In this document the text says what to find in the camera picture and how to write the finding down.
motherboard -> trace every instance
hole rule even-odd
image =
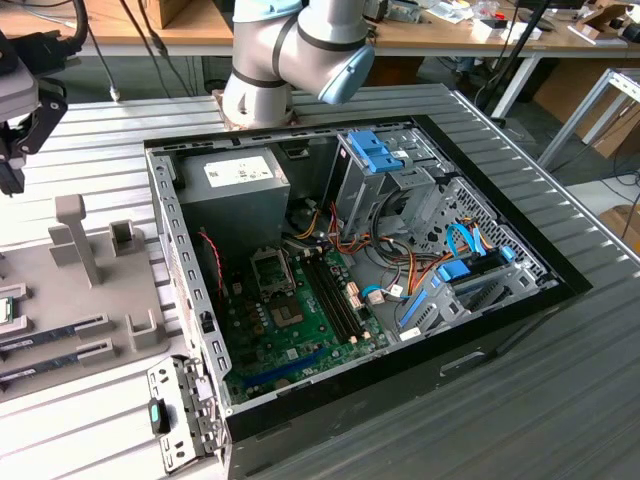
[[[265,261],[258,264],[263,270],[232,279],[221,309],[233,364],[225,381],[235,404],[388,346],[378,320],[357,300],[338,252],[287,260],[290,290],[264,295],[289,275]]]

ram slot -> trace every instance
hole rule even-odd
[[[338,341],[347,343],[350,337],[358,337],[362,327],[341,294],[329,267],[316,257],[303,262],[302,268]]]

metal table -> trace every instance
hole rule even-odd
[[[573,112],[571,117],[569,117],[567,123],[564,124],[562,129],[554,137],[542,155],[540,155],[538,164],[541,167],[546,167],[551,163],[551,161],[553,161],[558,152],[562,147],[564,147],[565,143],[567,143],[569,137],[585,119],[589,110],[591,110],[591,108],[611,87],[617,88],[620,93],[582,139],[582,141],[587,145],[591,145],[594,140],[598,139],[596,138],[598,135],[602,135],[600,132],[604,129],[605,125],[610,124],[614,114],[618,113],[618,111],[622,109],[625,102],[628,102],[629,99],[631,99],[632,104],[633,102],[640,103],[640,69],[625,68],[616,70],[608,68],[589,91],[587,96],[584,97],[584,100],[580,102],[576,111]]]
[[[426,113],[593,283],[515,350],[354,429],[267,479],[636,478],[640,466],[640,260],[460,95],[439,85],[369,88],[340,108],[295,96],[302,119]],[[0,245],[42,241],[50,198],[85,195],[90,231],[131,218],[147,237],[172,338],[183,351],[153,238],[143,138],[222,129],[207,98],[72,106],[29,161],[27,193],[0,198]],[[20,212],[21,218],[12,219]],[[6,478],[164,477],[146,411],[145,369],[159,358],[0,404]],[[200,464],[178,478],[218,478]]]

power supply label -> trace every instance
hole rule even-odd
[[[264,157],[238,158],[207,163],[204,171],[212,187],[224,187],[238,183],[255,182],[273,178]]]

robotic arm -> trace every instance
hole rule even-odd
[[[364,83],[374,50],[366,45],[365,0],[237,0],[233,73],[223,112],[245,128],[286,123],[291,85],[318,99],[348,101]],[[67,111],[64,86],[45,75],[64,70],[88,33],[83,0],[73,0],[77,30],[34,33],[7,40],[0,32],[0,190],[24,191],[27,154],[37,153]],[[28,115],[16,128],[8,121]]]
[[[64,85],[46,75],[65,69],[87,38],[88,18],[83,0],[73,0],[77,24],[73,37],[60,32],[32,33],[8,40],[0,31],[0,190],[24,191],[27,154],[37,153],[67,111]],[[27,115],[17,127],[8,121]]]
[[[286,123],[291,86],[331,104],[348,101],[374,60],[366,45],[365,0],[236,0],[233,72],[225,116],[244,128]]]

